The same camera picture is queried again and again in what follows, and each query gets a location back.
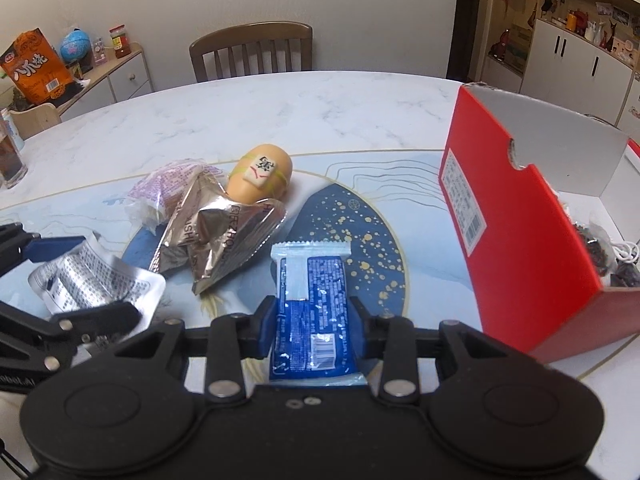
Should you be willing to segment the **red lidded jar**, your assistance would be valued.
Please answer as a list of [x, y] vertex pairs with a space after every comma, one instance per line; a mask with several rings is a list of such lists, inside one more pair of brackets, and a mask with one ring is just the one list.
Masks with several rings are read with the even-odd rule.
[[128, 32], [124, 24], [110, 29], [110, 36], [116, 58], [124, 58], [131, 53]]

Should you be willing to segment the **orange snack bag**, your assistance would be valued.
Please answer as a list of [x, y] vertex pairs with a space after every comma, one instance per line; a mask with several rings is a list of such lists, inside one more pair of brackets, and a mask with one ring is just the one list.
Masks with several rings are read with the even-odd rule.
[[39, 28], [22, 32], [1, 55], [2, 70], [29, 103], [60, 106], [80, 87]]

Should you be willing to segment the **blue white snack wrapper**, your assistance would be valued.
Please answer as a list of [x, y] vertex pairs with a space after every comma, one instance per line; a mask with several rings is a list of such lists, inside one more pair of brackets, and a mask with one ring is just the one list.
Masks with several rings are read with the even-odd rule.
[[350, 340], [345, 262], [349, 242], [283, 242], [277, 266], [278, 313], [272, 380], [342, 377], [356, 372]]

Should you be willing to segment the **pink snack packet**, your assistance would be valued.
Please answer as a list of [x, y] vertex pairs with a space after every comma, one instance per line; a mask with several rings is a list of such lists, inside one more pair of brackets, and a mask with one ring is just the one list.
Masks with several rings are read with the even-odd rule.
[[199, 159], [179, 159], [161, 166], [138, 181], [125, 198], [125, 210], [132, 224], [154, 233], [174, 213], [183, 193], [196, 174], [205, 171], [226, 185], [228, 174]]

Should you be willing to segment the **silver foil bag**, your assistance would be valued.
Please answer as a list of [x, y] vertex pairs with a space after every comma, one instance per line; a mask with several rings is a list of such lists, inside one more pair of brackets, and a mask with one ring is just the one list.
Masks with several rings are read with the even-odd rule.
[[171, 215], [149, 270], [165, 274], [188, 266], [199, 295], [258, 253], [286, 217], [280, 200], [232, 200], [218, 180], [196, 174]]

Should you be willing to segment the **glass bottle dark liquid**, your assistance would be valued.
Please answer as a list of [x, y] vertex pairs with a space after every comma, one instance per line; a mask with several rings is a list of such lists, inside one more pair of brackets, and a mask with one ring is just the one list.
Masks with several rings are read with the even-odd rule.
[[4, 119], [0, 120], [0, 174], [7, 188], [14, 188], [27, 174], [28, 168], [14, 144], [9, 126]]

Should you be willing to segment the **white wall cabinets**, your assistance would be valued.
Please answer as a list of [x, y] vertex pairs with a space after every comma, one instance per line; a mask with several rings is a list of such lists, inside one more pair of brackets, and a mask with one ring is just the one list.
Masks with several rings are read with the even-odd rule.
[[639, 137], [639, 0], [538, 0], [521, 92]]

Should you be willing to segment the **red cardboard shoe box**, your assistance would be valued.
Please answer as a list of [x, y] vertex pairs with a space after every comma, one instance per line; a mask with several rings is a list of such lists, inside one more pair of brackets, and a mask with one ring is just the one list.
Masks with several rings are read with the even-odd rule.
[[442, 166], [484, 332], [544, 362], [638, 333], [639, 292], [605, 283], [578, 224], [639, 237], [639, 145], [528, 96], [465, 84]]

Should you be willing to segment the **small silver printed packet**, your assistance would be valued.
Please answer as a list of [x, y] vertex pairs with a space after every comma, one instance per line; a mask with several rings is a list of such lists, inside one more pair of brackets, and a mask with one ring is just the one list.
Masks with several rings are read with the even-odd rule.
[[52, 314], [129, 302], [140, 313], [130, 335], [150, 326], [166, 288], [160, 274], [123, 262], [95, 236], [35, 268], [28, 282]]

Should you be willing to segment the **dark tea leaf packet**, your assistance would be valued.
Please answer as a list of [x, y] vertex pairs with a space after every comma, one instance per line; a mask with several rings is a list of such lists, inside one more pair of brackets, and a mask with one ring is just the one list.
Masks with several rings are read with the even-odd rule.
[[570, 206], [561, 207], [588, 252], [591, 264], [604, 286], [639, 287], [639, 243], [629, 240], [614, 242], [599, 223], [575, 220]]

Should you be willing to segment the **yellow egg toy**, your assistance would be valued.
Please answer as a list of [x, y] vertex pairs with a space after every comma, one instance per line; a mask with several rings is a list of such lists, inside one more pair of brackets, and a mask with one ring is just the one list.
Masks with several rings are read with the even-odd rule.
[[227, 194], [243, 204], [265, 198], [280, 200], [288, 189], [292, 171], [292, 159], [285, 150], [260, 144], [247, 152], [229, 174]]

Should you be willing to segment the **white side cabinet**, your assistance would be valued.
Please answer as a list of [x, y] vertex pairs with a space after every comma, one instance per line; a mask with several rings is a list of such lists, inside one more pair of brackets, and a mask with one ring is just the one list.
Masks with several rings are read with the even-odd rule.
[[23, 140], [66, 120], [155, 91], [140, 44], [134, 42], [131, 52], [123, 58], [116, 58], [112, 49], [106, 53], [107, 61], [88, 73], [85, 88], [63, 105], [55, 107], [47, 103], [24, 112], [9, 111], [9, 118]]

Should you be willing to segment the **wooden chair far side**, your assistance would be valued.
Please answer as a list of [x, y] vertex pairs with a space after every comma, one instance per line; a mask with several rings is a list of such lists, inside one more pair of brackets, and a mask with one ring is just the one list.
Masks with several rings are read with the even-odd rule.
[[189, 55], [197, 82], [312, 70], [314, 30], [268, 21], [216, 30], [194, 41]]

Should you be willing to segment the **blue globe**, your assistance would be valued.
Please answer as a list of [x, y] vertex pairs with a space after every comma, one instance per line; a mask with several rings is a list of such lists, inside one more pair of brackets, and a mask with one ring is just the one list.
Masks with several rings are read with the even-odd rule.
[[60, 43], [60, 55], [65, 64], [73, 64], [91, 52], [92, 43], [86, 32], [71, 30]]

